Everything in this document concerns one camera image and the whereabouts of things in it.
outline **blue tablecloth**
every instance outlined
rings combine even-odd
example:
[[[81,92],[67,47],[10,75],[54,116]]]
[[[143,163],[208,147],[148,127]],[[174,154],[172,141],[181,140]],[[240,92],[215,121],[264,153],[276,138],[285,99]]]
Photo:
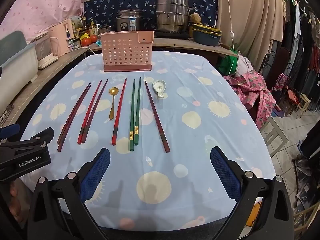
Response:
[[[52,127],[48,148],[51,164],[21,179],[34,190],[40,176],[62,179],[92,161],[102,147],[111,163],[94,196],[86,201],[100,226],[137,231],[162,231],[209,223],[230,214],[235,201],[228,195],[210,163],[210,150],[219,145],[225,155],[258,177],[271,179],[275,171],[259,130],[223,77],[201,57],[153,51],[150,72],[103,72],[102,54],[81,61],[52,89],[29,122],[22,139]],[[165,153],[144,83],[141,85],[139,145],[129,151],[133,79],[146,80],[171,152]],[[85,144],[77,138],[87,107],[99,81],[109,82],[94,115]],[[111,146],[114,120],[108,90],[120,89],[127,78],[116,146]],[[164,80],[164,99],[152,89]],[[91,82],[87,96],[70,127],[60,153],[57,139],[76,100]],[[65,203],[61,202],[64,211]]]

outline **beige curtain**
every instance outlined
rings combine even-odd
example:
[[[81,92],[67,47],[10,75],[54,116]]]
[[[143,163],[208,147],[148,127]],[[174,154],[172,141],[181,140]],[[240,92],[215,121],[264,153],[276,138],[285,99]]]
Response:
[[[282,0],[229,0],[235,49],[259,69],[272,41],[282,42],[284,10]],[[232,45],[228,0],[218,0],[217,27],[221,42]]]

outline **blue floral curtain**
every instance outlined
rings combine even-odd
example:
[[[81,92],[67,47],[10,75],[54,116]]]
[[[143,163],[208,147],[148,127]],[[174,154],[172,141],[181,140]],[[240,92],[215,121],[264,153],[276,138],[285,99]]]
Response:
[[[156,0],[90,0],[84,3],[84,15],[88,21],[96,24],[116,26],[117,14],[120,10],[140,9],[143,13],[142,28],[156,28]],[[218,11],[218,0],[189,0],[190,7],[201,16],[201,22],[213,26]]]

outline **bowl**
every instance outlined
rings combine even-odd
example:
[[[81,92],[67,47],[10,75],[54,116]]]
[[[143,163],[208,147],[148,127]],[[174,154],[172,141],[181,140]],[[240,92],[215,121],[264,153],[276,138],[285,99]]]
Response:
[[[205,33],[197,29],[193,29],[193,40],[199,44],[207,46],[217,46],[221,35]]]
[[[193,28],[197,29],[197,30],[201,30],[201,31],[207,31],[207,32],[210,32],[210,33],[220,34],[220,35],[222,33],[222,31],[219,30],[219,29],[215,29],[215,28],[212,28],[210,26],[201,25],[201,24],[193,24]]]

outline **metal bolt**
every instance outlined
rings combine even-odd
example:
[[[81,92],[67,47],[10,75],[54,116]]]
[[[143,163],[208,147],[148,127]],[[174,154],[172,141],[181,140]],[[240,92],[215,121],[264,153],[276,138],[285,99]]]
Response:
[[[67,177],[68,179],[74,179],[76,177],[76,174],[74,172],[70,172]]]
[[[279,181],[279,182],[283,181],[281,176],[276,176],[276,180]]]
[[[245,172],[245,176],[248,178],[252,178],[253,177],[253,173],[251,171],[246,171]]]
[[[41,177],[40,179],[39,179],[39,183],[44,183],[45,182],[45,177]]]

